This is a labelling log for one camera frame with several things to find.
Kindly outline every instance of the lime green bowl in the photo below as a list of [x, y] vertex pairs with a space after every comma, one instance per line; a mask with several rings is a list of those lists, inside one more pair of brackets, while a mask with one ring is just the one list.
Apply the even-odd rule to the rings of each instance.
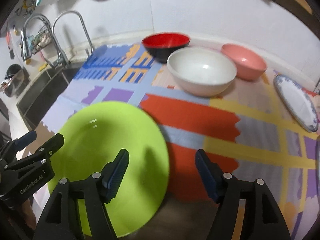
[[[129, 152], [129, 166], [116, 198], [106, 204], [118, 237], [145, 225], [158, 210], [168, 185], [169, 156], [165, 140], [144, 111], [121, 102], [103, 102], [74, 114], [60, 132], [64, 146], [51, 158], [55, 177], [86, 179], [114, 160], [120, 149]], [[79, 200], [83, 233], [91, 235], [84, 200]]]

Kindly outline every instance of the oval plate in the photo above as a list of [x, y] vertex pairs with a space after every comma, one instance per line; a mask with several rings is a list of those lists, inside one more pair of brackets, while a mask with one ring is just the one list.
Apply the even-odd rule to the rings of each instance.
[[[158, 210], [168, 185], [169, 156], [166, 142], [153, 119], [144, 111], [121, 102], [103, 102], [74, 114], [59, 131], [64, 146], [52, 156], [55, 177], [86, 179], [114, 160], [119, 150], [129, 152], [126, 170], [116, 198], [106, 204], [118, 237], [146, 224]], [[91, 235], [84, 200], [79, 200], [83, 233]]]
[[274, 85], [280, 98], [299, 124], [308, 132], [318, 130], [316, 108], [302, 87], [285, 75], [277, 75]]

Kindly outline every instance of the sink basin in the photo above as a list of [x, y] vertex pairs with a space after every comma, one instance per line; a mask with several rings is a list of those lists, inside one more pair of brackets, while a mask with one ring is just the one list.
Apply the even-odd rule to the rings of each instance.
[[27, 88], [18, 110], [30, 130], [34, 130], [58, 96], [68, 87], [83, 62], [71, 63], [67, 68], [48, 69]]

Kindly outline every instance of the chrome faucet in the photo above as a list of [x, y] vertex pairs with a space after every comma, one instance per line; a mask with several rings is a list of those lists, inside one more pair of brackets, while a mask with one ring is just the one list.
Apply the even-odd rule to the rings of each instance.
[[61, 49], [61, 46], [58, 43], [56, 36], [52, 33], [51, 24], [50, 24], [48, 18], [46, 16], [44, 16], [43, 14], [38, 14], [38, 13], [32, 14], [26, 20], [26, 22], [24, 23], [23, 28], [21, 30], [22, 60], [25, 61], [28, 58], [31, 58], [31, 56], [32, 56], [29, 45], [28, 45], [28, 38], [27, 38], [27, 33], [26, 33], [28, 23], [32, 19], [39, 19], [40, 21], [42, 21], [44, 23], [44, 25], [48, 29], [48, 33], [52, 39], [52, 42], [53, 42], [53, 45], [54, 45], [56, 51], [57, 51], [58, 59], [52, 63], [50, 63], [46, 60], [47, 63], [53, 68], [56, 68], [59, 65], [66, 67], [69, 64], [69, 60], [68, 60], [65, 52]]
[[75, 11], [75, 10], [67, 10], [67, 11], [64, 11], [64, 12], [62, 12], [61, 14], [59, 14], [58, 17], [55, 19], [53, 25], [52, 25], [52, 33], [54, 34], [54, 27], [55, 27], [57, 21], [58, 21], [62, 16], [64, 16], [65, 14], [69, 14], [69, 13], [73, 13], [73, 14], [77, 15], [77, 16], [80, 18], [80, 21], [81, 21], [81, 24], [82, 24], [82, 28], [83, 28], [83, 30], [84, 30], [85, 36], [87, 37], [87, 40], [88, 40], [89, 45], [90, 45], [90, 47], [91, 47], [91, 54], [92, 54], [92, 53], [94, 52], [94, 50], [95, 50], [95, 47], [94, 47], [94, 45], [93, 45], [92, 42], [91, 42], [91, 39], [90, 39], [90, 37], [89, 37], [89, 33], [88, 33], [88, 31], [87, 31], [87, 28], [85, 27], [83, 18], [82, 18], [81, 14], [80, 14], [78, 11]]

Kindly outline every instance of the colorful patterned tablecloth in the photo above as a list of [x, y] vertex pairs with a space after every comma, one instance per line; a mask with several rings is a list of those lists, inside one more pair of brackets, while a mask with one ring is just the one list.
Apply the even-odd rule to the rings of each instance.
[[[138, 106], [154, 118], [169, 149], [168, 192], [174, 200], [161, 207], [166, 214], [156, 215], [159, 223], [150, 222], [149, 231], [154, 229], [157, 235], [153, 239], [201, 239], [193, 237], [192, 225], [202, 221], [200, 210], [211, 211], [215, 206], [208, 199], [194, 164], [196, 150], [203, 148], [224, 172], [247, 181], [264, 179], [292, 239], [300, 240], [319, 212], [317, 134], [306, 132], [292, 119], [273, 87], [275, 75], [276, 71], [268, 68], [256, 82], [236, 78], [219, 97], [198, 98], [182, 91], [166, 65], [155, 62], [141, 44], [102, 46], [58, 97], [41, 126], [57, 133], [77, 111], [109, 100]], [[309, 91], [308, 94], [317, 105], [319, 96]], [[207, 203], [208, 208], [206, 204], [195, 207], [191, 203]], [[239, 238], [243, 213], [241, 202], [234, 240]], [[214, 216], [211, 217], [208, 223], [196, 223], [203, 227], [203, 239], [209, 232]]]

